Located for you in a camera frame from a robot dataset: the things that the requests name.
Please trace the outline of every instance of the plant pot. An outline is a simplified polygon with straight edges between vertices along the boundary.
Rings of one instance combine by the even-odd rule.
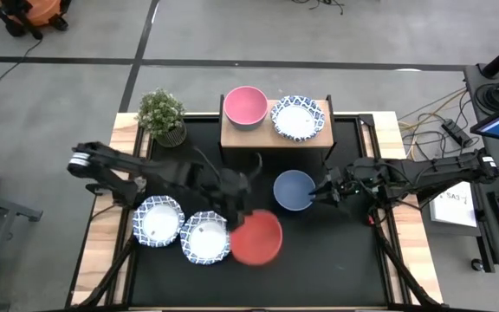
[[[182,120],[182,124],[179,127],[175,127],[174,129],[163,135],[155,136],[154,139],[162,147],[175,147],[179,146],[186,140],[187,134],[188,132],[186,131],[186,124]]]

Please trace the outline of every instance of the white plate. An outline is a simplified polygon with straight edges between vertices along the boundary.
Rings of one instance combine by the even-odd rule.
[[[325,126],[325,114],[305,96],[285,96],[270,111],[275,130],[287,139],[301,142],[313,138]]]
[[[134,236],[140,244],[164,247],[180,233],[184,220],[184,213],[176,200],[169,196],[151,196],[134,212]]]
[[[180,229],[182,251],[195,264],[213,264],[230,252],[230,235],[226,220],[214,211],[201,211],[191,216]]]

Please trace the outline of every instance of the white paper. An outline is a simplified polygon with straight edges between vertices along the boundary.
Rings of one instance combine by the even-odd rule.
[[[431,202],[431,219],[476,227],[470,184],[459,183],[434,198]]]

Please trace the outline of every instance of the gray floor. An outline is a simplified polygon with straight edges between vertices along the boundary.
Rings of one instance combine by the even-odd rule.
[[[150,0],[73,2],[70,30],[46,30],[33,56],[132,58]],[[338,8],[289,0],[161,0],[145,58],[465,64],[499,53],[499,0],[346,0]],[[34,41],[0,23],[0,56]],[[0,74],[10,64],[0,63]],[[44,210],[19,220],[0,262],[0,301],[12,310],[61,308],[93,197],[70,176],[70,147],[108,141],[130,66],[23,64],[0,84],[0,196]],[[144,92],[167,88],[189,111],[217,111],[220,94],[253,85],[269,98],[331,94],[338,111],[392,110],[402,116],[463,86],[458,72],[142,67],[128,111]],[[455,119],[456,102],[441,112]],[[470,106],[464,110],[475,122]],[[417,115],[404,121],[414,122]],[[424,130],[439,130],[437,122]],[[426,146],[439,156],[436,145]],[[470,270],[470,237],[429,234],[444,300],[499,310],[499,270]]]

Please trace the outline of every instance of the bowl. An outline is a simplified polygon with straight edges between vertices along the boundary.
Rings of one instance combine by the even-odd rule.
[[[133,214],[133,233],[140,244],[165,247],[180,233],[185,215],[169,196],[151,196]]]
[[[308,208],[314,195],[308,195],[315,188],[315,182],[305,172],[288,170],[281,173],[273,185],[276,202],[290,211]]]
[[[230,234],[232,256],[247,265],[272,261],[282,245],[282,227],[270,211],[255,210]]]
[[[260,89],[245,86],[235,88],[226,95],[223,109],[235,128],[251,131],[261,125],[269,111],[269,104]]]

